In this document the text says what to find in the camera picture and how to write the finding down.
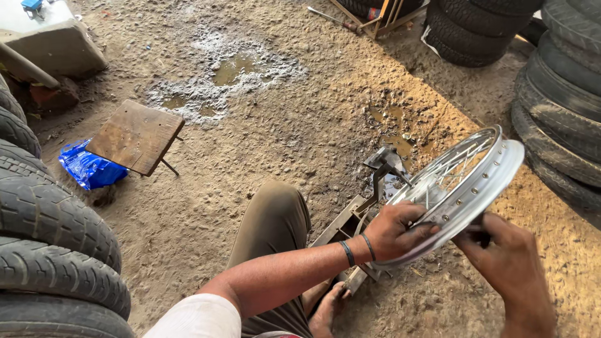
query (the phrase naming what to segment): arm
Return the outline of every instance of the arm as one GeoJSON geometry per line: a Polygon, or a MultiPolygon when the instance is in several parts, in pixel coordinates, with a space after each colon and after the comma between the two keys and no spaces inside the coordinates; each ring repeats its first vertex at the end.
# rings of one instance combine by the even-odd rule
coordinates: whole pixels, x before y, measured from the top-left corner
{"type": "Polygon", "coordinates": [[[555,311],[534,235],[490,213],[484,215],[482,226],[495,245],[482,249],[464,234],[453,241],[503,298],[501,337],[553,337],[555,311]]]}
{"type": "MultiPolygon", "coordinates": [[[[378,260],[399,257],[438,231],[423,225],[406,232],[405,225],[426,209],[411,202],[384,206],[365,230],[378,260]]],[[[355,263],[371,261],[361,236],[346,241],[355,263]]],[[[288,251],[249,260],[210,280],[197,293],[219,295],[234,304],[242,318],[274,309],[349,267],[342,245],[288,251]]]]}

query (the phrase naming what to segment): man's leg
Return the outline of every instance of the man's leg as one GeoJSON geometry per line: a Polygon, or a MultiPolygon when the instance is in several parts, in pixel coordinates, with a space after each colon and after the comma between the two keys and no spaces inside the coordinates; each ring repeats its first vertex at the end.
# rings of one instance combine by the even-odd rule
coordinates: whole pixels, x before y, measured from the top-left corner
{"type": "MultiPolygon", "coordinates": [[[[305,248],[311,228],[300,192],[284,182],[269,182],[253,196],[242,218],[227,268],[268,254],[305,248]]],[[[288,331],[312,338],[301,296],[242,321],[242,337],[288,331]]]]}

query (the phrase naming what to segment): bare foot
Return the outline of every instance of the bare foot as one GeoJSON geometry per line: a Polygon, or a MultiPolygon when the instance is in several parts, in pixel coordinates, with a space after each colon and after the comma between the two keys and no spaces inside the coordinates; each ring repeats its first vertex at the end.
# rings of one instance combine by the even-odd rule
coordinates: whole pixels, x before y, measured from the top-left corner
{"type": "Polygon", "coordinates": [[[314,338],[334,338],[332,324],[334,317],[342,312],[350,298],[350,290],[344,287],[344,282],[339,281],[319,303],[317,311],[309,321],[309,329],[314,338]]]}
{"type": "Polygon", "coordinates": [[[305,309],[305,316],[307,316],[307,318],[309,318],[309,314],[317,304],[319,298],[321,298],[328,291],[330,284],[332,284],[332,280],[334,280],[333,277],[303,292],[302,307],[305,309]]]}

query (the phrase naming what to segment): blue object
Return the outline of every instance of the blue object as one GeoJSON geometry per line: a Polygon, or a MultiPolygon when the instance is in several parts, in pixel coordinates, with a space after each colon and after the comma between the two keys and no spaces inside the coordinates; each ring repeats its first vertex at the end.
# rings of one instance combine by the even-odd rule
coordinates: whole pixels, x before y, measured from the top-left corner
{"type": "Polygon", "coordinates": [[[37,11],[41,7],[41,0],[23,0],[21,6],[26,11],[37,11]]]}
{"type": "Polygon", "coordinates": [[[90,190],[111,185],[127,176],[127,168],[85,150],[89,140],[80,140],[61,149],[58,161],[73,178],[90,190]]]}

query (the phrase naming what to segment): wrist bracelet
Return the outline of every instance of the wrist bracelet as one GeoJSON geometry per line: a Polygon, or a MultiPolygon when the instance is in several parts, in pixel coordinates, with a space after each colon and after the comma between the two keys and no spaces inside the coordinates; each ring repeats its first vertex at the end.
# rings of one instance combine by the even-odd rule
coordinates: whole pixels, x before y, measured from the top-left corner
{"type": "Polygon", "coordinates": [[[367,239],[367,236],[364,233],[362,233],[361,236],[365,238],[365,243],[367,243],[367,247],[370,249],[371,259],[376,260],[376,254],[374,254],[374,250],[371,248],[370,240],[367,239]]]}
{"type": "Polygon", "coordinates": [[[353,266],[355,266],[355,257],[353,256],[353,253],[350,252],[349,246],[346,245],[346,241],[340,241],[338,243],[340,243],[344,248],[344,252],[346,252],[346,257],[349,259],[349,266],[352,268],[353,266]]]}

